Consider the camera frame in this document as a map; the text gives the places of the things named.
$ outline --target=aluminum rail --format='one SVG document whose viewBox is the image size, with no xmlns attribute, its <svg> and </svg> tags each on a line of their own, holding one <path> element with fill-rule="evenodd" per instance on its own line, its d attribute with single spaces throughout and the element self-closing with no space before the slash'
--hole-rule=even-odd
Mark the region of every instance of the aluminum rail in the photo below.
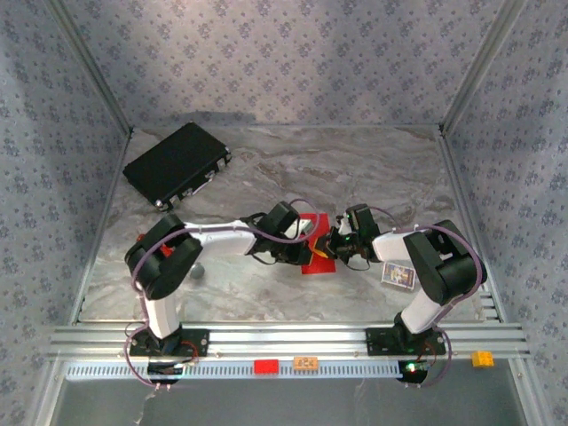
<svg viewBox="0 0 568 426">
<path fill-rule="evenodd" d="M 121 358 L 128 323 L 99 323 L 55 328 L 48 356 L 58 360 L 117 360 Z M 208 357 L 201 361 L 258 358 L 378 359 L 368 357 L 367 327 L 391 323 L 191 323 L 184 328 L 210 330 Z M 454 357 L 469 358 L 474 351 L 490 351 L 496 359 L 529 358 L 520 324 L 448 323 L 446 330 Z"/>
</svg>

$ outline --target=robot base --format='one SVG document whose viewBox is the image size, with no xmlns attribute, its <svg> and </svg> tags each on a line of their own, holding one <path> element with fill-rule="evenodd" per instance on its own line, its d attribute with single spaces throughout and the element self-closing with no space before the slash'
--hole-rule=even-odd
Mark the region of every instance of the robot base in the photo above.
<svg viewBox="0 0 568 426">
<path fill-rule="evenodd" d="M 158 339 L 147 329 L 132 337 L 129 354 L 131 357 L 191 359 L 197 355 L 203 358 L 207 356 L 208 347 L 209 331 L 207 329 L 180 327 L 165 339 Z"/>
<path fill-rule="evenodd" d="M 446 346 L 441 333 L 431 329 L 401 339 L 396 327 L 366 328 L 367 355 L 400 356 L 400 355 L 445 355 Z"/>
</svg>

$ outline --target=patterned wallpaper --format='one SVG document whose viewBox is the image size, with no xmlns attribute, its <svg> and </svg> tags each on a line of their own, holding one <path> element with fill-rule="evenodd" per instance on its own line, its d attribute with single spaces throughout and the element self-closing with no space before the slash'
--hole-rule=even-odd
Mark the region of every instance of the patterned wallpaper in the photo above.
<svg viewBox="0 0 568 426">
<path fill-rule="evenodd" d="M 0 424 L 67 322 L 123 135 L 36 1 L 0 2 Z"/>
<path fill-rule="evenodd" d="M 451 142 L 510 320 L 568 424 L 568 5 L 529 2 Z"/>
<path fill-rule="evenodd" d="M 441 122 L 501 0 L 66 0 L 130 124 Z"/>
</svg>

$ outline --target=marble table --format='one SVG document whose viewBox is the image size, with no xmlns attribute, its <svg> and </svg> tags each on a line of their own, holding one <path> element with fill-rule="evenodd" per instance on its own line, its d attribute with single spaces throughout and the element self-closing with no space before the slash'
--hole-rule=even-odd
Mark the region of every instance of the marble table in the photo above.
<svg viewBox="0 0 568 426">
<path fill-rule="evenodd" d="M 182 220 L 230 221 L 267 211 L 281 200 L 304 197 L 331 217 L 366 202 L 387 209 L 404 225 L 449 218 L 462 227 L 434 126 L 207 130 L 231 148 L 233 160 L 202 191 L 178 205 L 176 213 Z M 124 164 L 170 133 L 135 130 Z M 139 318 L 123 257 L 161 215 L 120 176 L 81 321 Z M 377 220 L 382 230 L 393 225 L 387 217 Z M 363 265 L 361 260 L 353 264 Z M 250 256 L 227 256 L 203 266 L 202 279 L 187 278 L 177 291 L 181 320 L 392 320 L 414 297 L 381 283 L 379 265 L 354 272 L 338 264 L 334 274 L 302 275 L 297 266 L 264 266 Z M 479 298 L 456 307 L 448 319 L 482 320 Z"/>
</svg>

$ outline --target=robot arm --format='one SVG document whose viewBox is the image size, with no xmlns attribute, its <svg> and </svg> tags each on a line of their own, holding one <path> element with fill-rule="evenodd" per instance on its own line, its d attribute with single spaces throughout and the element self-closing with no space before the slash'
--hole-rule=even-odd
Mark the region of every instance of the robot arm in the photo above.
<svg viewBox="0 0 568 426">
<path fill-rule="evenodd" d="M 446 231 L 462 238 L 449 220 L 434 228 L 416 232 L 380 234 L 366 204 L 351 207 L 338 217 L 338 227 L 315 244 L 321 256 L 340 258 L 345 263 L 359 254 L 369 262 L 407 260 L 412 262 L 422 288 L 414 300 L 395 318 L 396 340 L 404 348 L 418 335 L 427 333 L 453 307 L 453 302 L 469 293 L 477 281 L 475 261 L 469 251 Z M 485 266 L 481 283 L 487 279 Z"/>
<path fill-rule="evenodd" d="M 138 289 L 144 297 L 148 328 L 155 340 L 162 342 L 164 352 L 177 344 L 171 337 L 180 329 L 174 292 L 198 259 L 269 252 L 276 262 L 309 264 L 312 252 L 308 242 L 292 241 L 309 232 L 311 225 L 311 221 L 300 219 L 298 212 L 289 204 L 280 202 L 268 214 L 258 213 L 225 224 L 184 223 L 170 214 L 148 233 L 140 235 L 125 256 L 130 273 L 154 245 L 160 244 L 168 235 L 187 230 L 161 244 L 142 264 L 136 277 Z M 278 243 L 260 233 L 290 243 Z"/>
<path fill-rule="evenodd" d="M 391 333 L 394 343 L 390 346 L 398 345 L 404 351 L 412 341 L 423 338 L 449 312 L 452 302 L 476 283 L 477 270 L 468 250 L 445 233 L 427 230 L 381 234 L 365 204 L 347 209 L 344 216 L 338 217 L 338 224 L 318 238 L 314 252 L 346 264 L 355 255 L 372 263 L 409 260 L 420 279 L 422 289 L 395 318 Z M 437 226 L 460 235 L 450 221 Z M 277 262 L 287 264 L 309 264 L 312 260 L 308 242 L 294 242 L 297 234 L 305 232 L 299 214 L 281 202 L 268 214 L 258 213 L 228 224 L 195 225 L 168 215 L 126 254 L 130 272 L 152 246 L 182 229 L 187 232 L 161 245 L 142 264 L 136 277 L 144 293 L 150 332 L 160 342 L 163 353 L 178 344 L 176 335 L 181 327 L 174 292 L 198 258 L 269 252 Z M 484 282 L 486 272 L 481 265 Z"/>
</svg>

